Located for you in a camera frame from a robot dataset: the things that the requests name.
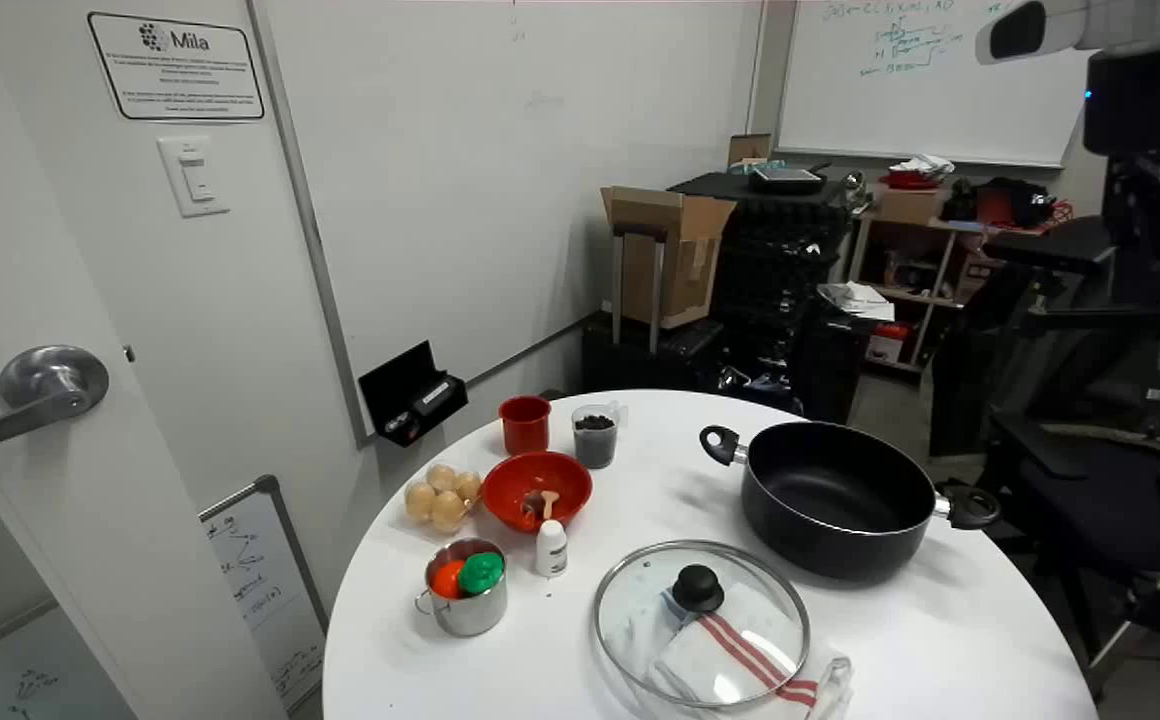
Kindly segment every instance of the light switch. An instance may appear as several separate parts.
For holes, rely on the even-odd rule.
[[[221,202],[221,179],[214,179],[207,135],[159,135],[157,149],[165,157],[165,171],[173,179],[179,218],[227,211],[227,206]]]

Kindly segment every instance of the red cup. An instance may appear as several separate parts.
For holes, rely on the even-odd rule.
[[[509,396],[500,404],[504,454],[546,454],[546,399],[542,396]]]

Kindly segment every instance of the lid handle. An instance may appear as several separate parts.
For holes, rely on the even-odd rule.
[[[715,580],[709,565],[678,567],[669,595],[687,615],[711,615],[715,609],[722,609],[722,583]]]

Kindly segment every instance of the equipment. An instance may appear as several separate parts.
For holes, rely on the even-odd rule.
[[[1160,0],[1026,0],[981,33],[981,60],[1100,48],[1089,64],[1085,142],[1109,157],[1104,223],[1121,273],[1160,279]]]

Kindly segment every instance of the door handle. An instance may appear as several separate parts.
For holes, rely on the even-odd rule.
[[[102,393],[107,370],[91,353],[62,346],[28,348],[0,371],[0,399],[11,408],[0,416],[0,439],[87,416]]]

